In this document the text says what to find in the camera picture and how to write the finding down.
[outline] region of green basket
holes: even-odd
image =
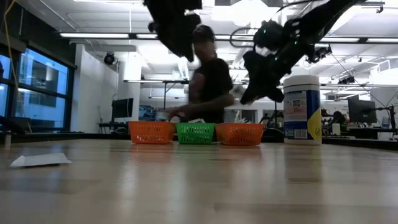
[[[178,123],[177,136],[180,144],[211,144],[215,124]]]

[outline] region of black wall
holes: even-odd
[[[2,33],[6,32],[2,19],[6,10],[7,2],[9,3],[10,1],[5,0],[4,2],[0,3],[0,21],[2,24],[0,31]],[[61,39],[58,32],[53,27],[46,24],[38,17],[35,17],[19,4],[15,3],[7,15],[7,24],[9,35],[25,42],[28,47],[29,41],[33,42],[41,49],[45,49],[52,53],[51,55],[46,56],[58,61],[59,59],[63,59],[63,61],[66,60],[72,64],[75,63],[75,44],[69,44],[69,40]]]

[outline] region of yellow cable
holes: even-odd
[[[15,88],[18,91],[18,89],[19,89],[18,88],[18,79],[17,79],[17,74],[15,72],[15,68],[14,68],[14,62],[12,60],[10,36],[8,34],[8,24],[7,24],[7,15],[11,11],[11,8],[14,5],[15,2],[16,2],[16,0],[12,0],[10,6],[7,8],[6,12],[4,13],[4,27],[6,28],[6,39],[7,39],[7,45],[8,45],[8,54],[10,56],[10,61],[11,61],[11,71],[12,71],[12,75],[14,76]],[[19,97],[20,97],[20,95],[17,93],[17,102],[20,101]],[[24,109],[23,105],[21,106],[21,109],[22,109],[23,116],[26,117],[25,109]],[[32,128],[30,126],[30,123],[28,122],[27,125],[28,125],[30,133],[32,133]]]

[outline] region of computer monitor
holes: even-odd
[[[133,98],[112,101],[112,122],[115,118],[129,118],[132,116]]]
[[[373,101],[348,99],[349,121],[357,123],[376,123],[376,105]]]

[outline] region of disinfecting wipes container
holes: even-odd
[[[322,123],[319,79],[294,75],[284,81],[286,144],[320,145]]]

